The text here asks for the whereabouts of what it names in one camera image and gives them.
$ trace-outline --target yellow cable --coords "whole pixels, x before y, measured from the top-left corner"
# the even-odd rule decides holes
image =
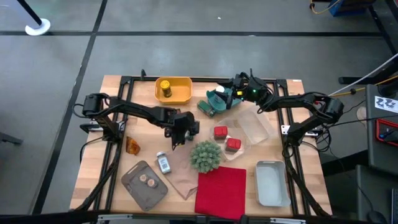
[[[324,9],[324,10],[322,10],[322,11],[320,11],[320,12],[317,12],[314,8],[315,8],[315,4],[311,7],[311,5],[313,4],[313,2],[312,2],[312,0],[310,0],[310,7],[311,7],[311,10],[312,10],[312,12],[313,13],[315,13],[315,14],[322,14],[322,13],[324,13],[324,12],[326,12],[327,10],[329,10],[329,9],[331,9],[333,6],[335,6],[337,3],[339,3],[341,0],[337,0],[335,3],[333,3],[331,6],[329,6],[329,7],[327,7],[326,9]]]
[[[380,85],[380,84],[383,84],[383,83],[388,82],[388,81],[390,81],[390,80],[393,80],[393,79],[395,79],[395,78],[398,78],[398,75],[396,75],[396,76],[394,76],[394,77],[391,77],[391,78],[388,78],[388,79],[386,79],[386,80],[383,80],[383,81],[381,81],[381,82],[379,82],[379,83],[376,83],[376,84],[374,84],[374,85]],[[355,91],[362,91],[362,90],[364,90],[364,89],[365,89],[365,87],[362,87],[362,88],[355,89]],[[331,96],[344,96],[344,95],[349,95],[349,94],[351,94],[351,92],[337,93],[337,94],[334,94],[334,95],[331,95]]]

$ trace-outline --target yellow container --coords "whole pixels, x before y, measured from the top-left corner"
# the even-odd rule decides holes
[[[172,95],[164,95],[162,81],[168,81]],[[192,97],[192,80],[189,77],[160,77],[155,82],[155,98],[164,104],[185,104]]]

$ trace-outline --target red towel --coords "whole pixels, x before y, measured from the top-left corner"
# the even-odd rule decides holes
[[[199,173],[195,212],[239,220],[244,214],[246,170],[219,167]]]

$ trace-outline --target clear plastic container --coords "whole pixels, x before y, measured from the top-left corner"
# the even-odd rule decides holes
[[[256,199],[263,206],[287,207],[290,199],[285,182],[285,164],[281,161],[259,161],[254,172]]]
[[[214,139],[214,127],[227,126],[228,135],[226,139]],[[267,139],[272,132],[272,126],[264,113],[257,114],[257,107],[250,107],[240,113],[222,119],[210,129],[209,138],[221,147],[224,160],[232,161],[249,150],[252,145]],[[241,140],[241,148],[235,153],[225,150],[228,138]]]

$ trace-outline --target green plant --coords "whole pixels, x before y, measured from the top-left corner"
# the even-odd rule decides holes
[[[217,169],[220,161],[221,148],[211,141],[199,142],[191,152],[191,165],[201,173]]]

